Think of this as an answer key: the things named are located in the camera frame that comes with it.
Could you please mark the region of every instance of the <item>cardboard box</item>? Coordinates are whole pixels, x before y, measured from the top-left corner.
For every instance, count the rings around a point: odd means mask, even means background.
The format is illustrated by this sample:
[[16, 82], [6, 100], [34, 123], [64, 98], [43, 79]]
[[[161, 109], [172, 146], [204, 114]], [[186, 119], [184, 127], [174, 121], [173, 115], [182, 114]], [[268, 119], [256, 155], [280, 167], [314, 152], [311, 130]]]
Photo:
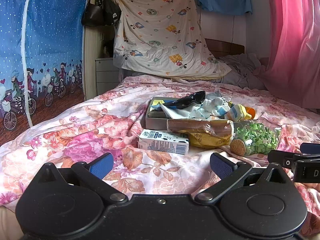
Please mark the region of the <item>cardboard box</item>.
[[144, 129], [139, 136], [138, 148], [188, 155], [189, 140], [184, 134]]
[[167, 120], [168, 118], [164, 117], [163, 118], [154, 118], [154, 117], [149, 117], [150, 113], [150, 107], [153, 104], [154, 100], [177, 100], [179, 98], [168, 98], [168, 97], [153, 97], [148, 105], [147, 113], [146, 113], [146, 128], [150, 130], [167, 130]]

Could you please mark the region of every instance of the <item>black handbag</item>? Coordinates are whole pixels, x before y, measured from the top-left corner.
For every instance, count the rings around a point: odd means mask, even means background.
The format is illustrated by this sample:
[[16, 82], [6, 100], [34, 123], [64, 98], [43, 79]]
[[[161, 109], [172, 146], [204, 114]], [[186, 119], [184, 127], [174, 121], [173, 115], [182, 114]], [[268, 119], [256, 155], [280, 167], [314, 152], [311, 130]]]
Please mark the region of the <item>black handbag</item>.
[[105, 25], [104, 20], [104, 0], [96, 0], [95, 4], [88, 3], [82, 15], [81, 23], [89, 27]]
[[113, 25], [120, 20], [121, 9], [112, 0], [104, 0], [104, 21], [106, 25]]

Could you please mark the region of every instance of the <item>cartoon print sheet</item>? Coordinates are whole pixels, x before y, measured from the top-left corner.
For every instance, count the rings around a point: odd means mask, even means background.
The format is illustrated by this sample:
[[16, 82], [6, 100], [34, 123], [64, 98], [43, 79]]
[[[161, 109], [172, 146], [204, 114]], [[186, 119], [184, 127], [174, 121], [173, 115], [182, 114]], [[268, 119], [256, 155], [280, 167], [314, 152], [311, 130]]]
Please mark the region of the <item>cartoon print sheet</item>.
[[215, 79], [231, 69], [208, 50], [194, 0], [113, 0], [121, 7], [114, 64], [164, 77]]
[[[1, 146], [0, 204], [13, 208], [15, 200], [46, 162], [67, 168], [78, 161], [90, 162], [107, 151], [114, 157], [114, 167], [104, 181], [129, 197], [135, 193], [196, 193], [215, 184], [219, 178], [210, 171], [209, 164], [213, 151], [181, 156], [136, 148], [143, 130], [141, 121], [151, 98], [180, 98], [200, 90], [208, 93], [220, 90], [235, 104], [254, 107], [257, 118], [265, 125], [281, 126], [279, 150], [299, 152], [302, 142], [320, 143], [320, 115], [275, 98], [267, 91], [149, 75], [127, 77], [114, 90], [78, 104]], [[218, 151], [234, 162], [268, 165], [265, 155], [243, 158], [230, 153], [228, 147]], [[309, 211], [302, 233], [317, 233], [320, 193], [300, 183], [296, 187]]]

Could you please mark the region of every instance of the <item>glass jar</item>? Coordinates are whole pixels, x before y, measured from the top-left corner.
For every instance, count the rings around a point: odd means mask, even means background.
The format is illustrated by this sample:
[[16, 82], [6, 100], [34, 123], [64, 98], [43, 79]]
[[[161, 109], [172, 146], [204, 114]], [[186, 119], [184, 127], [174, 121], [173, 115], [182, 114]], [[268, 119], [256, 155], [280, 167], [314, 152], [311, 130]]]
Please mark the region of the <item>glass jar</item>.
[[267, 155], [277, 148], [280, 133], [281, 128], [271, 130], [262, 123], [246, 122], [236, 128], [230, 150], [244, 157], [255, 153]]

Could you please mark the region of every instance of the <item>yellow packaging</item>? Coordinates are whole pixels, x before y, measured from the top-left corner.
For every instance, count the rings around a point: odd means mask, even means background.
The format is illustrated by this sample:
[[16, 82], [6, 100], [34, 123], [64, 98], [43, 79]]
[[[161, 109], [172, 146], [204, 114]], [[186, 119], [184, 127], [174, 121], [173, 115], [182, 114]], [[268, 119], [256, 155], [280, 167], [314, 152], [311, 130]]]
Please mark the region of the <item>yellow packaging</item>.
[[187, 134], [191, 146], [215, 149], [230, 144], [234, 126], [230, 120], [168, 119], [167, 130]]

